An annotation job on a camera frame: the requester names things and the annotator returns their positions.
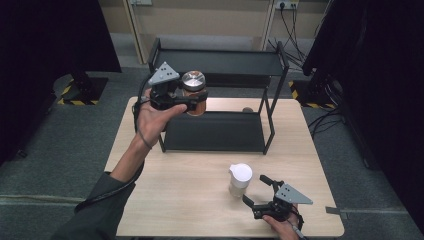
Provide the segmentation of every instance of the white cup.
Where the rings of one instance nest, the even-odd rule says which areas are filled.
[[[231,182],[228,189],[231,195],[234,197],[243,196],[249,186],[250,179],[252,179],[252,169],[247,164],[239,163],[231,165],[229,173],[231,173]]]

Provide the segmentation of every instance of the black stand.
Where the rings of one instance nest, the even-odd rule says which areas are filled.
[[[156,39],[148,60],[153,74],[167,62],[181,76],[198,70],[206,87],[263,89],[257,112],[206,111],[200,117],[180,115],[169,121],[166,136],[159,138],[162,151],[235,151],[267,153],[275,135],[272,114],[285,81],[289,64],[281,42],[275,52],[212,51],[162,48]],[[272,98],[268,97],[271,77],[278,77]],[[270,135],[266,140],[261,111],[267,114]]]
[[[62,93],[60,103],[95,105],[103,93],[107,78],[90,78],[85,72],[71,74],[74,79]]]

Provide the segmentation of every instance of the sleeve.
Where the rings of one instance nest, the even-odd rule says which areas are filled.
[[[104,173],[88,198],[110,192],[124,184]],[[82,209],[61,226],[51,239],[115,239],[125,204],[134,187],[135,184],[131,184],[117,195]]]

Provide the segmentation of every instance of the hazard tape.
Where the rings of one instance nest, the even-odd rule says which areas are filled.
[[[290,90],[292,93],[292,97],[293,99],[297,100],[300,105],[302,107],[310,107],[310,108],[336,108],[336,106],[332,103],[327,103],[327,104],[316,104],[316,103],[311,103],[311,102],[301,102],[299,100],[299,93],[296,90],[296,86],[294,85],[293,81],[289,82],[289,86],[290,86]]]
[[[64,105],[64,104],[70,104],[75,106],[85,106],[85,105],[96,105],[99,101],[98,100],[80,100],[80,99],[71,99],[71,100],[65,100],[63,96],[69,92],[72,85],[74,83],[74,79],[69,81],[68,85],[65,87],[65,89],[62,92],[60,100],[57,102],[57,104]]]

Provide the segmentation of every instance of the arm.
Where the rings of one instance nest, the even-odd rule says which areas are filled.
[[[154,146],[166,123],[183,113],[186,105],[177,105],[165,111],[157,111],[150,103],[141,105],[138,116],[138,132],[128,149],[110,174],[103,174],[88,198],[110,192],[128,182],[144,163],[150,146]],[[83,208],[52,236],[52,239],[114,239],[125,204],[135,184],[110,198]]]

